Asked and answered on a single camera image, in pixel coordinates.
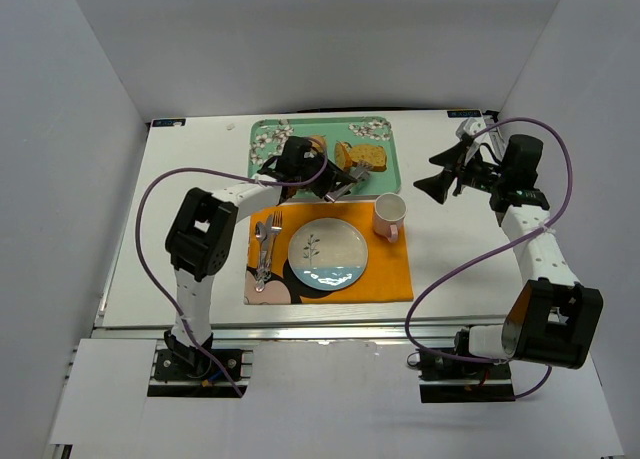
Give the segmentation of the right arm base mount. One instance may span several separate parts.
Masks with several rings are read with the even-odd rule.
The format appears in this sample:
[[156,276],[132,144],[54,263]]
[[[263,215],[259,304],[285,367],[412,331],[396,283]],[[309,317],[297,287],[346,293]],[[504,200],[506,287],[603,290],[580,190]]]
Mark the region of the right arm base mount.
[[511,369],[498,360],[472,361],[470,327],[454,336],[450,347],[417,346],[407,357],[407,366],[419,373],[423,404],[514,402]]

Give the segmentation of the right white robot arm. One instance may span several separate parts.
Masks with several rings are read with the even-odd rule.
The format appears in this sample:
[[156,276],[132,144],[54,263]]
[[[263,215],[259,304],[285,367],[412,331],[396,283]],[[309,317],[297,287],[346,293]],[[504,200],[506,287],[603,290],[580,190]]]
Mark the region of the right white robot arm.
[[568,369],[586,360],[604,301],[598,290],[580,283],[551,229],[549,203],[535,186],[542,152],[541,140],[516,134],[503,158],[491,164],[464,133],[456,145],[430,158],[440,173],[414,184],[438,203],[464,187],[489,193],[523,282],[504,323],[463,331],[466,343],[449,354],[451,360],[522,360]]

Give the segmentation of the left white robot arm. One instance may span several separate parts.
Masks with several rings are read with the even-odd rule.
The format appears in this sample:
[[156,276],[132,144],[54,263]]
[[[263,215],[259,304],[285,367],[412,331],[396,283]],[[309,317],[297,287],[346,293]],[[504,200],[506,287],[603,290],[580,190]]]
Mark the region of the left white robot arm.
[[332,162],[318,140],[292,136],[251,179],[214,192],[189,190],[165,241],[177,292],[175,323],[165,333],[168,349],[194,363],[211,345],[213,280],[228,259],[238,222],[282,204],[299,190],[335,200],[360,181]]

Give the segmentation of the large yellow cake slice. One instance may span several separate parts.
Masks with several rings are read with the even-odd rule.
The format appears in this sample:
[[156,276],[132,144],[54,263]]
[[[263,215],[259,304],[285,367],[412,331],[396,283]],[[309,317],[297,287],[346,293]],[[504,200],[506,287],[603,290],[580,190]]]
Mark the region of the large yellow cake slice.
[[387,154],[381,146],[358,144],[349,150],[349,156],[354,163],[370,165],[373,172],[384,172],[387,169]]

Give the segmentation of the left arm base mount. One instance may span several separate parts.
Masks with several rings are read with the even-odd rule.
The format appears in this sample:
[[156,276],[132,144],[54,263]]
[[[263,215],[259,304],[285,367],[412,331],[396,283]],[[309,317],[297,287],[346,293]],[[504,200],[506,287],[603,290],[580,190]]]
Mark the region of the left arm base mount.
[[147,396],[149,398],[239,399],[227,380],[228,374],[242,394],[248,388],[252,373],[253,351],[243,348],[215,347],[210,358],[192,366],[166,346],[158,346],[153,358]]

